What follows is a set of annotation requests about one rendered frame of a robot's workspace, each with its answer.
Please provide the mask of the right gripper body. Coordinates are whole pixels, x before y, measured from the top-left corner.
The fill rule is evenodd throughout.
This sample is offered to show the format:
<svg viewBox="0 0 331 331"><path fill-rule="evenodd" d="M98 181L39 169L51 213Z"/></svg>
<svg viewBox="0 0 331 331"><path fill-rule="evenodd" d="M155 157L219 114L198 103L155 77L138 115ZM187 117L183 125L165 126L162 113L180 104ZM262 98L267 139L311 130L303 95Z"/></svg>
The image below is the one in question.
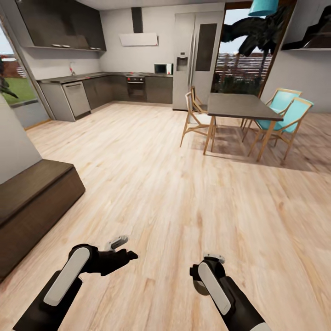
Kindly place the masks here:
<svg viewBox="0 0 331 331"><path fill-rule="evenodd" d="M201 281L201 279L198 275L198 267L199 267L198 264L194 264L193 269L192 269L192 271L193 271L193 280L195 280L195 281Z"/></svg>

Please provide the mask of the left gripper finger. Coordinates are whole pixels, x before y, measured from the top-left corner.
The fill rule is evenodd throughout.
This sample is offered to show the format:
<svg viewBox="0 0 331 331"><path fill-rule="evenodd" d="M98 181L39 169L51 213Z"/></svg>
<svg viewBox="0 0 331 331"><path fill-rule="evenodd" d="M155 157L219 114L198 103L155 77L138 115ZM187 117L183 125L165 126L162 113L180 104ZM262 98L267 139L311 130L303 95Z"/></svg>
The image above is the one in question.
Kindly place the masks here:
<svg viewBox="0 0 331 331"><path fill-rule="evenodd" d="M132 251L129 251L127 254L128 261L138 258L138 255Z"/></svg>

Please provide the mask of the pillar candle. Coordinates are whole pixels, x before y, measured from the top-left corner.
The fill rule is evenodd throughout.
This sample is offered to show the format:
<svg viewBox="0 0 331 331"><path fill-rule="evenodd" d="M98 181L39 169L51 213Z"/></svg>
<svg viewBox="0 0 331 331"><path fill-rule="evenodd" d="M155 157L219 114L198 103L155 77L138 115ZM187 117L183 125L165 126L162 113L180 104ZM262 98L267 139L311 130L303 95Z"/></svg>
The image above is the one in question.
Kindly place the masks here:
<svg viewBox="0 0 331 331"><path fill-rule="evenodd" d="M203 295L203 296L208 296L208 295L209 295L209 293L208 293L208 291L206 290L205 285L203 284L202 281L195 281L195 280L193 280L193 285L194 285L195 290L196 290L199 294L201 294L201 295Z"/></svg>

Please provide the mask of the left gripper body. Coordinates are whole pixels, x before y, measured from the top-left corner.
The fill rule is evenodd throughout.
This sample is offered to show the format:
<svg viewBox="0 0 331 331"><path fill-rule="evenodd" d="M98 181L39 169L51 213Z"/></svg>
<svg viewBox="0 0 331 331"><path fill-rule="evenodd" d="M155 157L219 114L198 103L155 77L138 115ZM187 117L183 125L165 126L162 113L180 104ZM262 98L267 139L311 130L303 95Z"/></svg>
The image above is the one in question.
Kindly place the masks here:
<svg viewBox="0 0 331 331"><path fill-rule="evenodd" d="M126 249L122 249L118 252L107 252L108 262L102 272L100 272L101 276L106 276L117 269L128 264L127 251Z"/></svg>

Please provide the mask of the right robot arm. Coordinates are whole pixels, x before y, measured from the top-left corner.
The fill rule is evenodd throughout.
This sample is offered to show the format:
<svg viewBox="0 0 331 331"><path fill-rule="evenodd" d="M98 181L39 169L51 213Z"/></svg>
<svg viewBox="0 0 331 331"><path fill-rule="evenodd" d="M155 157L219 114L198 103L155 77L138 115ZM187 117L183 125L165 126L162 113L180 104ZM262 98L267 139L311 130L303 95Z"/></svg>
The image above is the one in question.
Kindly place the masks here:
<svg viewBox="0 0 331 331"><path fill-rule="evenodd" d="M231 277L226 276L226 258L204 252L203 261L194 264L189 274L202 281L229 331L272 331Z"/></svg>

